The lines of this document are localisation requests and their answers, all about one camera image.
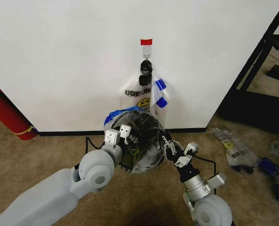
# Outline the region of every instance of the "blue painter's tape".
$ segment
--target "blue painter's tape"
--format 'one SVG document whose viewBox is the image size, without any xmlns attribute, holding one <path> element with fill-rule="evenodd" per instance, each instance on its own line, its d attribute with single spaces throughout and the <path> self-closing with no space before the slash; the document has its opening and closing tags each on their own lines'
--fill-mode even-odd
<svg viewBox="0 0 279 226">
<path fill-rule="evenodd" d="M 165 98 L 162 97 L 156 102 L 156 104 L 159 107 L 164 108 L 167 105 L 167 101 L 165 100 Z"/>
<path fill-rule="evenodd" d="M 126 108 L 126 109 L 123 109 L 123 110 L 116 110 L 114 112 L 111 112 L 108 115 L 108 117 L 106 118 L 106 120 L 104 122 L 104 125 L 106 125 L 108 122 L 112 121 L 115 116 L 120 115 L 120 114 L 122 114 L 124 112 L 127 112 L 127 111 L 132 111 L 132 110 L 142 111 L 142 109 L 140 107 L 138 107 L 138 106 L 129 107 L 129 108 Z"/>
<path fill-rule="evenodd" d="M 163 90 L 167 87 L 162 79 L 159 79 L 159 80 L 155 81 L 155 83 L 160 90 Z"/>
</svg>

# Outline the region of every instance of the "floor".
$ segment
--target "floor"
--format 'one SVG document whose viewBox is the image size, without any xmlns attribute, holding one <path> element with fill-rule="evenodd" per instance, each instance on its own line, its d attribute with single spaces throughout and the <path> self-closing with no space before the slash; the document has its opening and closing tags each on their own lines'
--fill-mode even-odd
<svg viewBox="0 0 279 226">
<path fill-rule="evenodd" d="M 267 156 L 279 164 L 279 157 L 269 154 L 270 143 L 279 135 L 217 115 L 208 127 L 229 128 L 257 156 Z M 251 175 L 231 169 L 223 145 L 209 131 L 176 133 L 173 137 L 182 145 L 191 141 L 199 144 L 199 155 L 215 160 L 218 170 L 226 174 L 227 184 L 217 194 L 230 205 L 237 226 L 279 226 L 279 204 L 271 192 L 272 181 L 258 168 Z M 103 141 L 103 136 L 91 138 L 96 144 Z M 84 152 L 85 137 L 37 136 L 21 141 L 0 123 L 0 213 L 23 191 L 60 169 L 73 167 Z M 211 164 L 196 159 L 192 163 L 205 178 L 212 175 Z M 193 222 L 183 192 L 178 173 L 168 161 L 141 175 L 116 168 L 114 178 L 102 192 L 85 196 L 55 225 L 190 226 Z"/>
</svg>

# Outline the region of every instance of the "red fire extinguisher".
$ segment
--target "red fire extinguisher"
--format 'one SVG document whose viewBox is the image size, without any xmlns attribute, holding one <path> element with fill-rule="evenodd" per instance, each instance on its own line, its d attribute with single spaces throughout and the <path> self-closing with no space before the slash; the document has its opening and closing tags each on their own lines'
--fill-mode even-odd
<svg viewBox="0 0 279 226">
<path fill-rule="evenodd" d="M 30 140 L 37 135 L 34 127 L 13 106 L 1 90 L 0 121 L 22 140 Z"/>
</svg>

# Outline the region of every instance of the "black baseboard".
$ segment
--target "black baseboard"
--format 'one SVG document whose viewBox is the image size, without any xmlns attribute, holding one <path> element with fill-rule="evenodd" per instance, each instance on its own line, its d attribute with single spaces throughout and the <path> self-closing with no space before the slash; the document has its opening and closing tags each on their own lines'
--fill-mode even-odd
<svg viewBox="0 0 279 226">
<path fill-rule="evenodd" d="M 64 131 L 64 132 L 39 132 L 42 137 L 46 136 L 86 136 L 86 135 L 104 135 L 104 131 Z"/>
<path fill-rule="evenodd" d="M 170 133 L 203 133 L 206 131 L 205 128 L 183 128 L 183 129 L 166 129 Z"/>
<path fill-rule="evenodd" d="M 171 133 L 202 133 L 206 128 L 184 128 L 184 129 L 167 129 Z M 86 136 L 86 135 L 104 135 L 104 131 L 65 131 L 65 132 L 39 132 L 40 136 Z"/>
</svg>

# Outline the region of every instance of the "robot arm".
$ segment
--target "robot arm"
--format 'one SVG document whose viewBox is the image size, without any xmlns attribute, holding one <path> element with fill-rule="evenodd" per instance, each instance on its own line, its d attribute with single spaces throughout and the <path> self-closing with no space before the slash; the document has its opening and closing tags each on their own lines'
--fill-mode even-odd
<svg viewBox="0 0 279 226">
<path fill-rule="evenodd" d="M 122 158 L 120 132 L 107 130 L 105 145 L 87 153 L 79 166 L 61 169 L 18 196 L 0 214 L 0 226 L 49 226 L 71 212 L 78 200 L 100 191 Z"/>
<path fill-rule="evenodd" d="M 230 226 L 232 214 L 228 204 L 213 191 L 226 182 L 226 176 L 219 172 L 204 180 L 200 171 L 191 165 L 192 156 L 198 152 L 198 145 L 189 143 L 184 149 L 169 134 L 162 137 L 166 158 L 172 161 L 185 186 L 183 199 L 191 212 L 191 218 L 198 226 Z"/>
</svg>

